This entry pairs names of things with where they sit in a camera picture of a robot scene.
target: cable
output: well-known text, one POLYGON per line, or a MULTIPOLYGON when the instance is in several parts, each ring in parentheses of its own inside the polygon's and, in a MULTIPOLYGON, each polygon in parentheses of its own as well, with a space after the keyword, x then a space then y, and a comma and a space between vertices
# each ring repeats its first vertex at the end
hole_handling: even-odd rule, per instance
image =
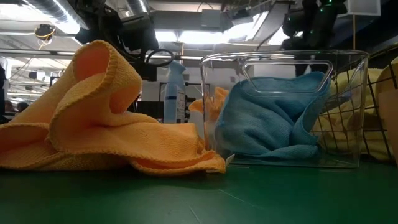
POLYGON ((148 66, 164 67, 164 66, 169 65, 170 63, 173 62, 173 60, 174 60, 174 54, 173 54, 173 52, 171 52, 171 51, 169 51, 169 50, 167 50, 167 49, 156 49, 156 50, 152 51, 152 52, 148 55, 148 57, 147 57, 147 59, 146 59, 145 62, 143 61, 143 60, 144 60, 143 58, 145 57, 145 52, 142 52, 140 55, 138 55, 138 56, 135 57, 135 56, 133 56, 132 54, 127 53, 125 50, 120 49, 119 46, 116 45, 116 44, 112 41, 111 38, 109 38, 108 32, 104 29, 103 18, 102 18, 102 16, 103 16, 103 12, 101 11, 100 14, 99 14, 99 17, 98 17, 98 26, 99 26, 99 30, 104 34, 106 41, 108 41, 108 42, 109 42, 109 43, 110 43, 110 44, 111 44, 111 45, 112 45, 124 58, 126 58, 130 63, 141 63, 141 64, 148 65, 148 66), (159 52, 166 52, 166 53, 170 54, 171 59, 168 60, 167 62, 159 63, 159 64, 156 64, 156 63, 149 63, 149 59, 150 59, 154 54, 159 53, 159 52))
POLYGON ((199 4, 199 6, 198 6, 197 12, 199 12, 200 6, 201 6, 203 3, 207 4, 208 6, 211 7, 212 10, 214 10, 214 8, 213 8, 213 6, 211 6, 211 4, 208 4, 207 2, 201 2, 201 3, 199 4))
POLYGON ((152 52, 148 55, 148 57, 147 57, 145 63, 146 63, 146 64, 149 64, 149 65, 156 66, 156 67, 163 67, 163 66, 166 66, 166 65, 172 63, 173 60, 174 60, 174 54, 173 54, 173 52, 171 52, 171 51, 169 51, 169 50, 167 50, 167 49, 157 49, 157 50, 152 51, 152 52), (149 59, 150 59, 154 54, 159 53, 159 52, 166 52, 166 53, 168 53, 168 54, 171 56, 171 58, 170 58, 168 61, 164 62, 164 63, 150 64, 150 63, 149 63, 149 59))
MULTIPOLYGON (((43 44, 40 45, 39 50, 40 50, 43 46, 45 46, 44 42, 43 42, 43 44)), ((19 76, 16 77, 15 80, 17 80, 17 79, 27 70, 27 68, 29 67, 29 65, 30 65, 30 63, 32 62, 33 58, 34 58, 34 56, 31 57, 31 58, 30 58, 30 59, 29 59, 29 60, 28 60, 16 73, 14 73, 14 74, 12 74, 12 75, 10 76, 10 79, 9 79, 9 80, 10 80, 10 83, 12 83, 11 78, 14 77, 14 76, 16 76, 16 75, 18 75, 19 72, 22 71, 22 69, 24 69, 25 66, 26 66, 25 70, 24 70, 21 74, 19 74, 19 76)))
POLYGON ((261 41, 261 43, 257 46, 256 51, 259 51, 260 47, 264 44, 265 41, 267 41, 269 37, 265 38, 264 40, 261 41))
POLYGON ((36 30, 37 30, 37 28, 35 29, 35 36, 38 37, 38 38, 44 38, 44 37, 49 37, 49 36, 53 35, 55 30, 56 30, 56 28, 54 28, 54 30, 51 33, 46 34, 46 35, 37 35, 36 34, 36 30))
POLYGON ((37 44, 39 44, 40 46, 47 46, 48 44, 51 44, 52 43, 52 39, 50 39, 49 41, 47 41, 47 42, 45 42, 44 40, 41 40, 41 39, 38 39, 37 40, 37 44))

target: orange microfiber towel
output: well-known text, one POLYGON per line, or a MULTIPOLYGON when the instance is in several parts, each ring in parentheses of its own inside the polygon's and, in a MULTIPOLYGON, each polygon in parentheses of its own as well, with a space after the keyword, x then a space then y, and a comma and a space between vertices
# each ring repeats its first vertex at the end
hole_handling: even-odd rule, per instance
POLYGON ((82 47, 54 86, 0 126, 0 167, 105 170, 130 164, 152 175, 225 172, 225 161, 204 150, 194 124, 160 124, 126 112, 140 90, 140 76, 108 43, 82 47))

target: metal rack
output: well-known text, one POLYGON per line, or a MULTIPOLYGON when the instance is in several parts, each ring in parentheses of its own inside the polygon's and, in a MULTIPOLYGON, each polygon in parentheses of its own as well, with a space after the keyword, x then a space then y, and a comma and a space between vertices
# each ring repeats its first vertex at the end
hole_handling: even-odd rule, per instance
MULTIPOLYGON (((56 50, 22 50, 22 49, 0 49, 0 55, 5 57, 35 57, 49 59, 72 59, 75 52, 56 50)), ((153 55, 151 59, 169 59, 168 55, 153 55)), ((175 60, 201 60, 202 57, 188 55, 174 55, 175 60)))
POLYGON ((391 80, 393 82, 394 88, 398 89, 398 84, 396 82, 396 75, 394 74, 394 69, 392 68, 392 65, 391 65, 391 61, 394 60, 396 57, 398 57, 398 44, 394 44, 394 45, 388 46, 385 49, 377 51, 377 52, 373 53, 370 57, 369 66, 368 66, 369 68, 383 69, 383 68, 388 67, 390 70, 391 76, 386 79, 379 80, 376 82, 371 82, 371 80, 368 76, 367 86, 370 89, 374 106, 366 107, 365 109, 373 109, 373 108, 375 109, 376 116, 377 116, 377 123, 379 125, 379 128, 367 129, 366 127, 364 127, 364 129, 363 129, 363 141, 364 141, 364 145, 366 148, 366 152, 370 156, 369 159, 375 161, 375 158, 373 158, 373 156, 372 156, 372 152, 369 150, 368 139, 366 138, 366 133, 371 133, 371 132, 377 131, 377 132, 381 132, 381 134, 382 134, 385 150, 386 150, 388 158, 389 158, 389 160, 386 161, 386 163, 389 163, 389 164, 395 164, 394 156, 391 153, 391 149, 390 149, 388 139, 387 139, 387 130, 385 127, 383 127, 382 118, 381 118, 380 112, 379 112, 379 105, 377 105, 377 101, 376 101, 375 89, 372 86, 374 84, 377 84, 380 82, 388 82, 391 80))

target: wire basket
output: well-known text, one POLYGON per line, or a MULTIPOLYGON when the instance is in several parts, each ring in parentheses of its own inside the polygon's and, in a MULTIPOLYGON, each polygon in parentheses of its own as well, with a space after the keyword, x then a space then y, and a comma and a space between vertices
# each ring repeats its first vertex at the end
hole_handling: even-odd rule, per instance
POLYGON ((395 164, 388 133, 379 112, 378 95, 398 88, 397 56, 398 44, 394 44, 373 53, 369 59, 362 151, 362 158, 367 161, 395 164))
POLYGON ((209 55, 201 61, 206 147, 236 164, 357 167, 367 68, 360 51, 209 55))

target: ceiling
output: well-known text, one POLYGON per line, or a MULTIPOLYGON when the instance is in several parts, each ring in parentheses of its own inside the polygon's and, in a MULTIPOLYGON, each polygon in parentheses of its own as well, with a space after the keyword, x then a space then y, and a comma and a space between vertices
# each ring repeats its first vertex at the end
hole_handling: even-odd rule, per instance
MULTIPOLYGON (((222 9, 233 10, 255 6, 266 0, 207 0, 206 3, 200 0, 148 0, 150 9, 155 12, 154 21, 156 30, 172 30, 180 37, 182 30, 197 29, 195 24, 201 19, 201 10, 203 9, 222 9)), ((45 14, 39 13, 26 4, 24 0, 0 0, 0 49, 28 49, 28 50, 51 50, 51 51, 69 51, 74 52, 81 47, 72 35, 65 35, 59 32, 51 40, 50 44, 43 45, 33 32, 39 24, 55 25, 51 18, 45 14)), ((121 18, 128 16, 128 7, 126 0, 107 0, 106 4, 118 11, 121 18)), ((252 10, 252 16, 260 13, 256 8, 252 10)), ((282 21, 274 21, 267 25, 267 29, 262 32, 275 33, 281 26, 282 21)), ((191 56, 205 56, 218 52, 248 52, 253 51, 259 41, 237 39, 233 43, 227 44, 175 44, 173 42, 161 42, 160 44, 170 49, 176 54, 191 56)), ((278 46, 265 44, 261 49, 277 49, 278 46)), ((62 71, 70 63, 69 59, 59 58, 34 58, 31 57, 9 57, 0 54, 0 57, 6 58, 11 64, 11 78, 9 79, 11 87, 9 89, 9 98, 13 103, 21 100, 34 101, 49 87, 49 80, 33 80, 29 78, 29 73, 39 71, 48 75, 61 75, 62 71)), ((198 61, 184 61, 186 67, 197 68, 198 61)))

